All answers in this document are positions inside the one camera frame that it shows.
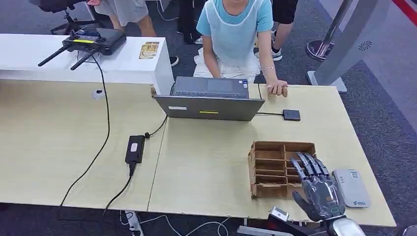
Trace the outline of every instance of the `cardboard organizer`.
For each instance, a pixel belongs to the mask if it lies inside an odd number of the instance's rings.
[[[248,155],[252,198],[287,197],[290,189],[300,188],[299,178],[290,158],[303,166],[296,152],[316,153],[313,143],[253,142]]]

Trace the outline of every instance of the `robotic hand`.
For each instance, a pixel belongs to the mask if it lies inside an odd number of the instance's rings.
[[[307,175],[295,159],[291,158],[290,161],[301,178],[307,201],[295,191],[293,192],[295,202],[315,222],[343,216],[345,203],[335,179],[330,176],[326,166],[308,153],[297,152],[297,156],[303,163]]]

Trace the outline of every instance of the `white counter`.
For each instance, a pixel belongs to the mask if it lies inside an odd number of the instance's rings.
[[[10,45],[0,52],[0,75],[4,79],[101,82],[95,63],[85,62],[76,70],[77,52],[65,51],[39,67],[38,64],[62,46],[64,35],[0,34],[0,43]],[[153,59],[139,59],[141,46],[159,42]],[[174,78],[165,38],[128,37],[111,56],[100,56],[107,83],[154,84],[158,94],[169,94]]]

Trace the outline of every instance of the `light blue shirt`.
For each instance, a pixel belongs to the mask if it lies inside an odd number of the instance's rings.
[[[220,18],[228,23],[228,24],[239,24],[243,21],[243,19],[248,15],[250,8],[252,7],[255,0],[249,0],[246,8],[243,10],[241,14],[238,16],[232,16],[226,12],[223,6],[223,0],[213,0],[214,5],[219,13]],[[272,29],[273,27],[273,20],[272,20],[272,4],[270,0],[264,0],[263,3],[259,6],[257,12],[257,32],[264,32],[267,30]],[[203,8],[201,12],[200,18],[197,24],[197,30],[202,35],[211,36],[211,29],[210,24],[206,16],[206,9]],[[230,37],[239,41],[239,38],[242,37],[241,34],[239,35],[225,35],[225,37]]]

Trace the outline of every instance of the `red stripe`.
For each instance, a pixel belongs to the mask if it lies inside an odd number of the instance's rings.
[[[417,26],[417,12],[405,0],[392,0]]]

